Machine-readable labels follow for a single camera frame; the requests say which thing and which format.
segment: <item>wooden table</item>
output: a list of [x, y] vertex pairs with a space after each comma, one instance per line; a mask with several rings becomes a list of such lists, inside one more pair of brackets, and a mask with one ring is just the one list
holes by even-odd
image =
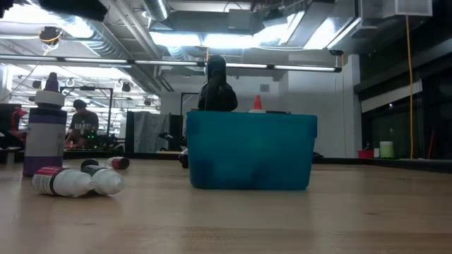
[[448, 174], [315, 165], [305, 192], [198, 190], [178, 162], [133, 160], [122, 192], [60, 198], [21, 167], [0, 165], [0, 253], [452, 253]]

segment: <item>teal storage tub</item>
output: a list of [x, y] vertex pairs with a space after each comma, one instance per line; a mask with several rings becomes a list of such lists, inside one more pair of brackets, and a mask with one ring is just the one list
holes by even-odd
[[304, 190], [317, 117], [193, 111], [186, 137], [195, 188]]

